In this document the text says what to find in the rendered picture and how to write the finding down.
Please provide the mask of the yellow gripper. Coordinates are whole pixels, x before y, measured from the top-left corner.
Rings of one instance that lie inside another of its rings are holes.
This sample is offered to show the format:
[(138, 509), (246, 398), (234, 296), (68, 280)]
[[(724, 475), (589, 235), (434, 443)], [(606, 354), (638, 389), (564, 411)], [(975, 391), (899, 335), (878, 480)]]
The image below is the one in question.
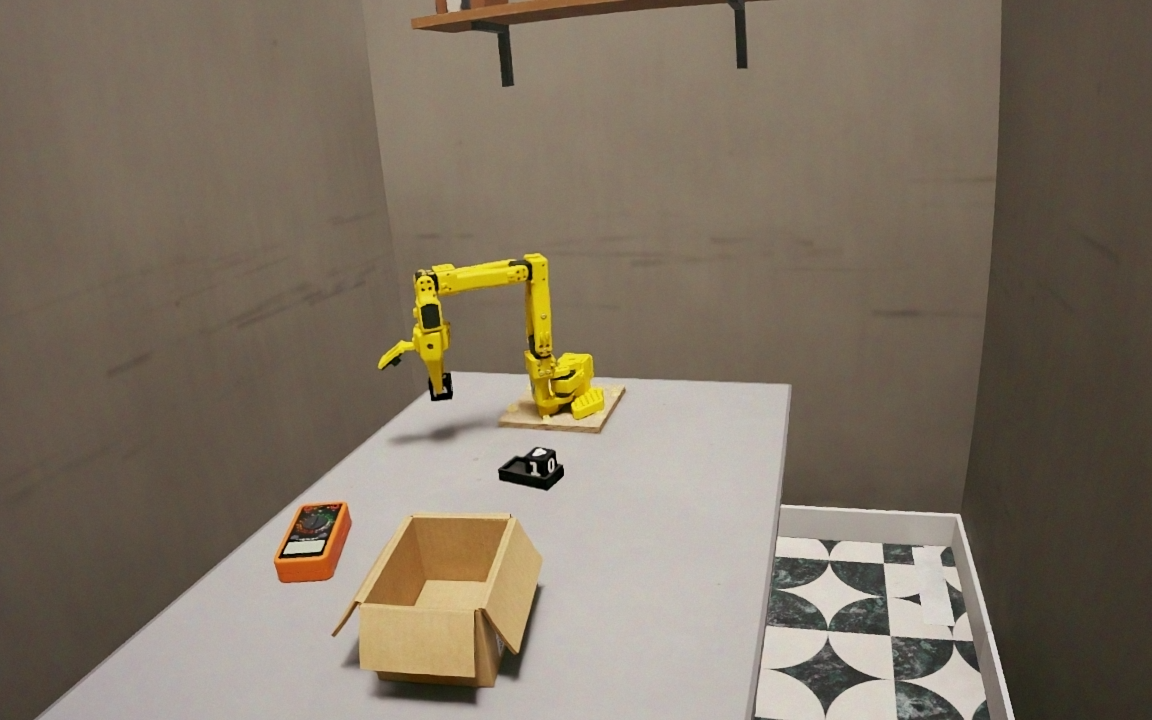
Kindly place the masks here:
[(420, 325), (417, 323), (414, 328), (412, 342), (401, 341), (396, 347), (391, 348), (391, 351), (381, 357), (378, 367), (384, 370), (391, 364), (397, 366), (401, 363), (401, 357), (399, 356), (404, 350), (414, 350), (416, 348), (416, 351), (420, 354), (422, 361), (429, 366), (429, 376), (431, 381), (433, 381), (435, 393), (442, 395), (444, 351), (449, 348), (450, 343), (450, 323), (445, 323), (445, 320), (442, 323), (444, 329), (429, 332), (420, 332)]

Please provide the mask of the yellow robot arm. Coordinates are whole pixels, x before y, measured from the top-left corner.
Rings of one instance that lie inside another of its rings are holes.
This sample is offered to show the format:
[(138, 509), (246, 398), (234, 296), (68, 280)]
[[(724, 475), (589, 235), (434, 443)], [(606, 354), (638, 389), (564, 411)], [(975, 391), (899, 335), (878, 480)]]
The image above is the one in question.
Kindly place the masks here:
[(524, 260), (486, 263), (457, 270), (454, 270), (452, 264), (433, 266), (433, 270), (426, 272), (420, 270), (414, 275), (416, 293), (414, 316), (419, 318), (420, 332), (440, 331), (444, 329), (442, 306), (435, 300), (435, 293), (442, 297), (460, 291), (518, 285), (524, 281), (526, 342), (530, 348), (524, 355), (531, 395), (538, 404), (540, 416), (547, 418), (550, 414), (558, 414), (561, 407), (570, 404), (571, 401), (573, 420), (598, 414), (604, 409), (604, 393), (602, 388), (590, 386), (590, 357), (563, 355), (556, 366), (556, 357), (550, 354), (552, 334), (550, 334), (548, 260), (540, 253), (524, 255)]

